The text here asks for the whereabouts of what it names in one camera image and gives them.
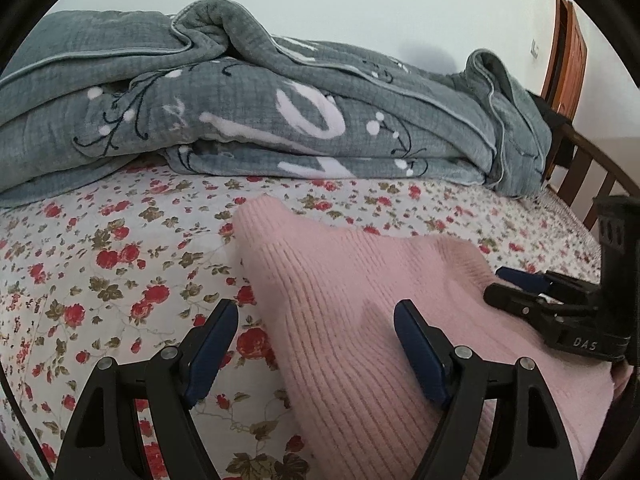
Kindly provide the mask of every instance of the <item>blue gripper pad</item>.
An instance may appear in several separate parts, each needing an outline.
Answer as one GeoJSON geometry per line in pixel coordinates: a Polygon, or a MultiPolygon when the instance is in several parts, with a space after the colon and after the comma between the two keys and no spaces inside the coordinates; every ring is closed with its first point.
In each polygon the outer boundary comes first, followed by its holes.
{"type": "Polygon", "coordinates": [[[394,327],[424,396],[445,408],[450,401],[445,370],[403,302],[394,310],[394,327]]]}
{"type": "MultiPolygon", "coordinates": [[[[214,316],[218,319],[211,320],[214,323],[213,328],[210,329],[189,367],[188,385],[182,396],[189,409],[200,399],[209,395],[220,363],[238,330],[238,308],[235,303],[229,301],[218,304],[209,317],[214,316]],[[218,309],[222,310],[220,314],[216,312],[218,309]]],[[[199,328],[208,329],[208,321],[199,328]]]]}
{"type": "Polygon", "coordinates": [[[531,294],[546,294],[549,290],[549,282],[543,274],[530,274],[524,270],[500,267],[495,271],[495,275],[531,294]]]}

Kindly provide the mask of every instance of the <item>bed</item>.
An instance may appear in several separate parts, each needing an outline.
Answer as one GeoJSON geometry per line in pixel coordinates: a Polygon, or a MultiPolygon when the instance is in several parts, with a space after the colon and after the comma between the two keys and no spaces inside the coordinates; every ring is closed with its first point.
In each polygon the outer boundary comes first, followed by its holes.
{"type": "MultiPolygon", "coordinates": [[[[222,478],[244,478],[246,468],[295,456],[306,478],[320,478],[234,240],[234,209],[263,193],[297,214],[373,234],[466,238],[493,267],[598,280],[598,244],[548,190],[514,200],[434,180],[183,176],[159,159],[135,161],[96,184],[0,214],[0,348],[52,464],[99,358],[147,359],[203,323],[219,298],[233,298],[241,327],[209,397],[193,410],[212,462],[222,478]]],[[[44,478],[2,406],[2,434],[25,468],[44,478]]],[[[166,471],[153,424],[145,402],[138,407],[159,480],[166,471]]]]}

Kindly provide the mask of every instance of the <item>blanket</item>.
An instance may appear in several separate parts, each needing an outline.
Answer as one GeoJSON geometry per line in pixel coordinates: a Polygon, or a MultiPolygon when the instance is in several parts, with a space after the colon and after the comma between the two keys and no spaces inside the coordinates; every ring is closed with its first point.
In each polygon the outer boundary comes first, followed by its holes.
{"type": "Polygon", "coordinates": [[[550,142],[487,50],[437,75],[272,36],[228,0],[175,16],[56,12],[0,76],[0,206],[84,186],[144,152],[178,173],[442,178],[527,196],[550,142]]]}

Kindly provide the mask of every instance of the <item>ribbed knit sweater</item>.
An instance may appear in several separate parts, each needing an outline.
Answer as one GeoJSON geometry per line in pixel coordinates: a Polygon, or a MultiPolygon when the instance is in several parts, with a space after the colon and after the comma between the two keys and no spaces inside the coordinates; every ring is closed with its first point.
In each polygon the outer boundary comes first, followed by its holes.
{"type": "MultiPolygon", "coordinates": [[[[612,401],[610,365],[551,351],[527,323],[488,306],[482,293],[496,278],[473,244],[327,226],[266,196],[242,205],[233,222],[296,418],[326,478],[410,479],[440,420],[394,331],[404,299],[485,360],[533,358],[582,473],[612,401]]],[[[482,467],[493,413],[486,402],[469,479],[482,467]]]]}

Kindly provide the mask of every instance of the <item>white dot on blanket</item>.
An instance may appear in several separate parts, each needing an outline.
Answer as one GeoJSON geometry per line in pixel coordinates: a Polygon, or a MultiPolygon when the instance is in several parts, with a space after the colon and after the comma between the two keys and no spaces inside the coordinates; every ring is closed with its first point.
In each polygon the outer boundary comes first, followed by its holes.
{"type": "Polygon", "coordinates": [[[89,98],[89,101],[93,101],[95,98],[100,97],[102,92],[103,90],[99,86],[92,86],[86,91],[86,96],[89,98]]]}
{"type": "Polygon", "coordinates": [[[376,136],[380,132],[380,123],[378,121],[369,121],[367,123],[367,131],[369,135],[376,136]]]}

